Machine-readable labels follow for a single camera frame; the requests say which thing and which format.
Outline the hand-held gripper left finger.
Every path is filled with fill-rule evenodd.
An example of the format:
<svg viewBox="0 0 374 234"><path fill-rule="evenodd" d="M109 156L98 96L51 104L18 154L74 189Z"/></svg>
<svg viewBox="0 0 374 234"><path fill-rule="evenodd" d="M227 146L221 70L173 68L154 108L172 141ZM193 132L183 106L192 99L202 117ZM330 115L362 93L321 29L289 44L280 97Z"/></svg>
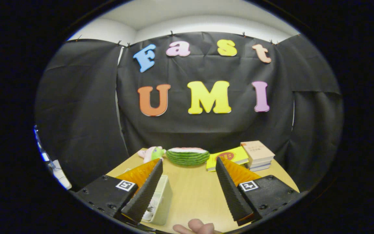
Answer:
<svg viewBox="0 0 374 234"><path fill-rule="evenodd" d="M102 175L76 195L92 209L122 222L138 225L162 172L162 159L154 159L116 177Z"/></svg>

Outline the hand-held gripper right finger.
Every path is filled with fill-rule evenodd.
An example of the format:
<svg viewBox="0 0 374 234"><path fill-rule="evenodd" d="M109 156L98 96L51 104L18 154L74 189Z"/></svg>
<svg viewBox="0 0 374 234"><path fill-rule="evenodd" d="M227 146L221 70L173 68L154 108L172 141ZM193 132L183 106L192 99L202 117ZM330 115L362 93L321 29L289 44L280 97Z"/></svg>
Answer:
<svg viewBox="0 0 374 234"><path fill-rule="evenodd" d="M216 173L233 220L239 226L271 218L302 196L274 175L261 177L223 157L217 158Z"/></svg>

